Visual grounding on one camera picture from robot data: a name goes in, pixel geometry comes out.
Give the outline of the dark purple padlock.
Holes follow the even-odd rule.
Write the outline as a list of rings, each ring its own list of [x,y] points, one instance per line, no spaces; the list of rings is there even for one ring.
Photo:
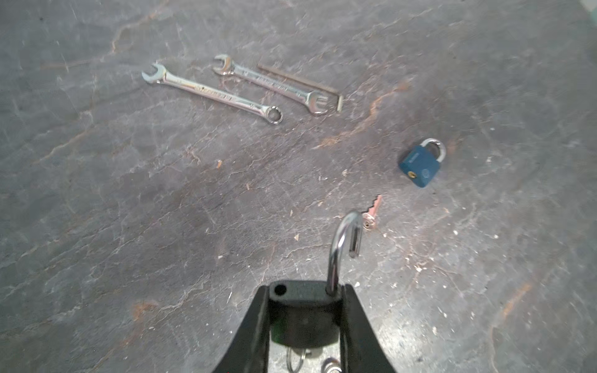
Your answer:
[[[362,214],[350,211],[337,227],[331,243],[324,281],[276,281],[270,284],[271,339],[294,349],[314,349],[336,343],[340,337],[342,293],[340,264],[343,253],[359,255]]]

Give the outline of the blue padlock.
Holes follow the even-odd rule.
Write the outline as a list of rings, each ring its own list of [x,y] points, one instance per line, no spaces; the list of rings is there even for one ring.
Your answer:
[[[438,149],[435,156],[428,149],[434,145]],[[426,187],[440,170],[441,163],[446,158],[446,146],[435,138],[427,138],[421,144],[413,147],[410,153],[399,162],[399,169],[418,187]]]

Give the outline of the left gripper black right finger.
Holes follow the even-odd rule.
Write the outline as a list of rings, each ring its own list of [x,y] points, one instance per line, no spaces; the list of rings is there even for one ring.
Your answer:
[[[340,364],[343,372],[395,373],[368,321],[354,288],[342,286]]]

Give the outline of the small key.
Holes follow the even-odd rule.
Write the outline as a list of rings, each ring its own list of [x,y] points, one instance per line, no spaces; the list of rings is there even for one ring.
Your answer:
[[[362,213],[363,217],[363,228],[367,231],[371,231],[376,228],[376,218],[379,207],[382,203],[382,195],[379,194],[373,201],[373,205],[368,208],[367,211]]]

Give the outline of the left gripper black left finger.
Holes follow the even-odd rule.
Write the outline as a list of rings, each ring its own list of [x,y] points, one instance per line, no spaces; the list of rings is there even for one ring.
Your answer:
[[[270,344],[269,287],[261,286],[233,341],[213,372],[267,372]]]

